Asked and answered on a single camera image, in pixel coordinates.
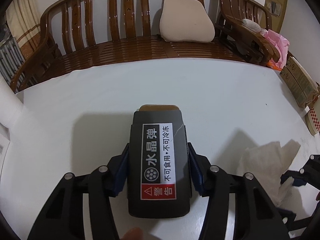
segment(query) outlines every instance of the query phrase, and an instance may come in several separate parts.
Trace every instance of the curtain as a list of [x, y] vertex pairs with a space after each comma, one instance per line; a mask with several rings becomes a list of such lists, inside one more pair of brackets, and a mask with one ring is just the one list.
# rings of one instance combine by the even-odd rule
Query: curtain
[[40, 41], [40, 16], [35, 0], [13, 0], [5, 14], [10, 32], [27, 59]]

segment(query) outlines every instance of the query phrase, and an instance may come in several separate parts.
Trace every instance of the warning label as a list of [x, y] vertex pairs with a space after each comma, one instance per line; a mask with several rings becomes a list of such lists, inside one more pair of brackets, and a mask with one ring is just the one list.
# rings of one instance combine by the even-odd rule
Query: warning label
[[141, 199], [176, 199], [172, 123], [143, 124]]

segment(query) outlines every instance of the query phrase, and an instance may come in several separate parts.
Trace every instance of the dotted circle icon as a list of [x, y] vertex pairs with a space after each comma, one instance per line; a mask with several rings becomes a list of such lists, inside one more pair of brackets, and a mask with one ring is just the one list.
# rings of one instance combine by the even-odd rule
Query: dotted circle icon
[[147, 168], [144, 171], [144, 177], [148, 180], [148, 181], [155, 181], [156, 179], [158, 179], [159, 177], [159, 172], [156, 168]]

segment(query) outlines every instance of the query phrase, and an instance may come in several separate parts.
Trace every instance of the metal screw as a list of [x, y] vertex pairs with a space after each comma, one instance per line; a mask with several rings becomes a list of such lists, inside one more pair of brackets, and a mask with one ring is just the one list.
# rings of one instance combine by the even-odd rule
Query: metal screw
[[106, 172], [107, 170], [108, 170], [108, 167], [107, 167], [107, 166], [100, 166], [100, 167], [99, 167], [99, 171], [100, 171], [101, 173]]
[[66, 173], [65, 175], [64, 175], [64, 178], [65, 179], [72, 179], [72, 177], [73, 177], [73, 174], [72, 173]]
[[244, 176], [249, 180], [252, 180], [254, 178], [253, 174], [250, 172], [247, 172]]
[[218, 172], [218, 171], [219, 171], [219, 167], [216, 166], [216, 165], [212, 165], [212, 166], [210, 167], [210, 171], [212, 171], [212, 172]]

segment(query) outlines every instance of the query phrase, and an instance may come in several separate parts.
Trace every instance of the tabletop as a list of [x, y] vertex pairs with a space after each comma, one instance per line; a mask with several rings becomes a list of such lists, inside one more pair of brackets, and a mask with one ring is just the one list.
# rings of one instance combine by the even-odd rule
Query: tabletop
[[[92, 67], [48, 80], [18, 94], [24, 109], [10, 130], [0, 181], [0, 209], [22, 239], [54, 187], [67, 172], [91, 173], [122, 153], [129, 142], [133, 113], [144, 104], [177, 105], [188, 141], [211, 164], [236, 173], [246, 148], [290, 139], [301, 148], [290, 166], [298, 170], [318, 154], [289, 89], [275, 71], [215, 59], [159, 59]], [[312, 214], [317, 190], [294, 188], [284, 208], [298, 219]], [[234, 199], [230, 198], [227, 237], [232, 239]], [[126, 186], [111, 198], [122, 236], [141, 227], [146, 240], [199, 237], [208, 198], [195, 191], [190, 213], [176, 219], [138, 219], [128, 214]], [[86, 239], [90, 233], [88, 196], [84, 197]]]

